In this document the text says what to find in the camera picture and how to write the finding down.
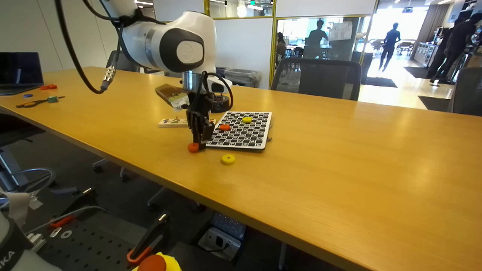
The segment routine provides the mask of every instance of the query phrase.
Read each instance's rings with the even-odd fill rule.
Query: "game board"
[[[265,148],[271,111],[226,111],[217,121],[208,147]]]

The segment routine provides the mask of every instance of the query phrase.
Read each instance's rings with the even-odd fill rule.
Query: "computer monitor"
[[[43,84],[38,52],[0,52],[0,96],[21,93]]]

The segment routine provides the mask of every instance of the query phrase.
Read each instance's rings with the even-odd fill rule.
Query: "person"
[[[387,36],[384,39],[384,43],[383,43],[383,52],[381,52],[381,57],[380,57],[380,67],[381,70],[386,70],[389,63],[390,63],[390,58],[393,55],[393,51],[395,51],[395,43],[398,40],[401,40],[401,31],[396,30],[398,28],[398,22],[393,24],[392,30],[387,31]]]
[[[321,39],[329,40],[329,34],[324,30],[321,30],[324,24],[326,22],[323,19],[317,21],[317,28],[311,31],[306,40],[308,48],[320,48]]]
[[[284,33],[277,33],[276,36],[276,63],[282,61],[285,58],[287,52],[287,42]]]
[[[445,61],[439,66],[436,75],[431,81],[439,81],[443,84],[449,84],[449,70],[455,60],[464,52],[470,36],[476,31],[478,22],[482,21],[482,13],[472,15],[467,21],[457,24],[451,36],[448,37],[448,43],[445,48]]]

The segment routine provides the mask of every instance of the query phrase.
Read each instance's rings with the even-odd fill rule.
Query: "small yellow piece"
[[[253,117],[246,115],[246,117],[243,117],[243,121],[244,121],[244,123],[250,123],[250,121],[253,121]]]
[[[237,161],[237,156],[234,153],[225,153],[222,158],[223,164],[234,164]]]

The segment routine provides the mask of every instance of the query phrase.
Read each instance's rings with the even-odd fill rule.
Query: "wooden table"
[[[103,69],[88,69],[100,82]],[[264,152],[190,153],[187,127],[160,127],[154,91],[178,79],[118,72],[91,93],[76,72],[49,82],[59,103],[0,105],[83,147],[347,269],[482,267],[482,118],[261,88],[234,109],[273,111]]]

